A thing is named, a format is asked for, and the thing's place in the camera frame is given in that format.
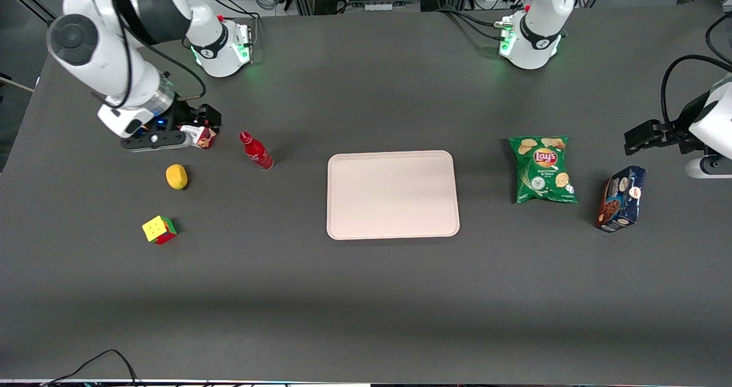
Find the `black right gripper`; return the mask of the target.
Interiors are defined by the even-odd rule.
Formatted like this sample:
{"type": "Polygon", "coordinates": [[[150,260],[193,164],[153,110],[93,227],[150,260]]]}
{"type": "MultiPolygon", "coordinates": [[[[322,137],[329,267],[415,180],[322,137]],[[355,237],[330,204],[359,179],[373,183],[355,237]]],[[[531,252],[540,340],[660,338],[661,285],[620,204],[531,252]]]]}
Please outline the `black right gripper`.
{"type": "Polygon", "coordinates": [[[220,133],[222,116],[209,104],[193,108],[186,101],[173,101],[172,106],[153,119],[153,132],[167,134],[178,131],[180,126],[208,127],[215,134],[220,133]]]}

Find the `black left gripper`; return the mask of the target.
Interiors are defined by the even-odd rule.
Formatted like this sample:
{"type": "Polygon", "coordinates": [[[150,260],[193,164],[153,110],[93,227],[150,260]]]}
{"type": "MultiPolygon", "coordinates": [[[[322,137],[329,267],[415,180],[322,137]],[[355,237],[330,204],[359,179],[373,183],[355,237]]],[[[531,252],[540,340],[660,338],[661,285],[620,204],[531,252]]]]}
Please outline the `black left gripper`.
{"type": "Polygon", "coordinates": [[[652,147],[663,148],[677,145],[682,154],[689,154],[696,151],[696,137],[690,134],[689,124],[681,123],[675,119],[670,123],[674,129],[674,136],[666,123],[658,119],[649,119],[640,125],[633,127],[624,133],[624,153],[631,156],[641,150],[652,147]]]}

